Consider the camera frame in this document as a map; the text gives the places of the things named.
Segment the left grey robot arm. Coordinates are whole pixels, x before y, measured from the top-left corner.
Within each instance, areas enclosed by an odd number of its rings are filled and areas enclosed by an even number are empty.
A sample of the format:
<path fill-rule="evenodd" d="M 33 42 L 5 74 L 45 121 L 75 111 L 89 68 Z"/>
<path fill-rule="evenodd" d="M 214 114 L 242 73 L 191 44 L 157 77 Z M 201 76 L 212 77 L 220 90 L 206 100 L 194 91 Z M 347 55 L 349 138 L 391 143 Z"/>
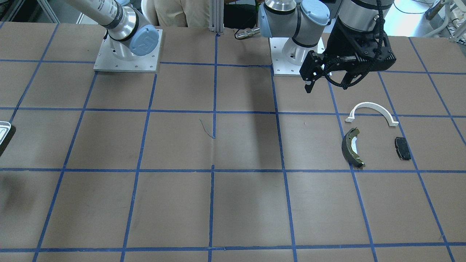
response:
<path fill-rule="evenodd" d="M 331 23 L 329 8 L 319 0 L 265 0 L 258 7 L 263 37 L 287 37 L 304 50 L 300 75 L 305 91 L 324 77 L 344 90 L 369 72 L 389 69 L 396 57 L 384 31 L 392 0 L 343 0 L 325 50 L 313 50 Z"/>

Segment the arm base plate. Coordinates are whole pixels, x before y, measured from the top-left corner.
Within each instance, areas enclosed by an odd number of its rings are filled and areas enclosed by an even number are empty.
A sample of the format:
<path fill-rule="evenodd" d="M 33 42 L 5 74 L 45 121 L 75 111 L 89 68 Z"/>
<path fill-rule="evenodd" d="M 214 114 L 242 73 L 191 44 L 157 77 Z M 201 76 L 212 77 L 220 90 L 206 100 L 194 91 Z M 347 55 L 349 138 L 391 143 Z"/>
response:
<path fill-rule="evenodd" d="M 159 40 L 156 48 L 148 55 L 133 54 L 125 45 L 112 40 L 108 34 L 103 38 L 94 70 L 97 72 L 139 72 L 156 73 L 158 71 L 163 30 L 157 29 Z"/>
<path fill-rule="evenodd" d="M 311 48 L 301 47 L 287 37 L 269 38 L 269 44 L 275 76 L 301 77 L 300 69 L 307 53 L 313 50 L 321 54 L 325 50 L 322 38 L 319 39 L 316 46 Z"/>

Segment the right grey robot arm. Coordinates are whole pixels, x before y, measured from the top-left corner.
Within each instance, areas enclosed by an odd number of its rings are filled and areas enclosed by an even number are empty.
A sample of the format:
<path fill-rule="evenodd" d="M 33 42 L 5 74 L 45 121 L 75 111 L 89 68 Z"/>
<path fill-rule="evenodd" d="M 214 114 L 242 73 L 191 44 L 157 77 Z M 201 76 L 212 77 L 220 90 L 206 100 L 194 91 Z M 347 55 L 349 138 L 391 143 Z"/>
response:
<path fill-rule="evenodd" d="M 65 2 L 104 27 L 112 40 L 126 46 L 134 55 L 148 55 L 158 46 L 158 30 L 131 6 L 117 0 Z"/>

